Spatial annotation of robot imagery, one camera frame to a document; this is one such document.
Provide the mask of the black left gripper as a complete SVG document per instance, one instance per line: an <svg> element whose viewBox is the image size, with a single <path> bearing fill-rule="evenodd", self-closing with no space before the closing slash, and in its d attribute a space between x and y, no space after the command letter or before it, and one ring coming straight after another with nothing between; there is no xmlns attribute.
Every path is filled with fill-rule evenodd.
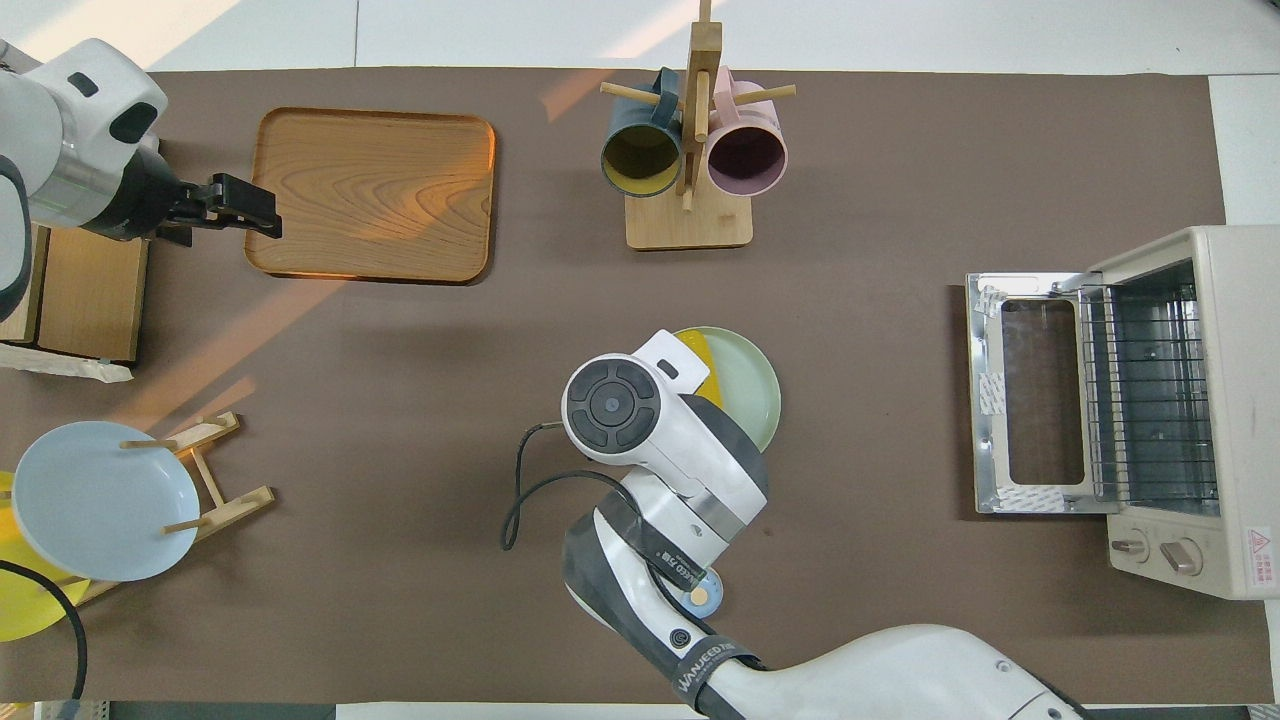
<svg viewBox="0 0 1280 720"><path fill-rule="evenodd" d="M283 236L274 192L229 174L205 184L179 183L180 192L157 228L157 238L191 247L191 228L253 231L271 240Z"/></svg>

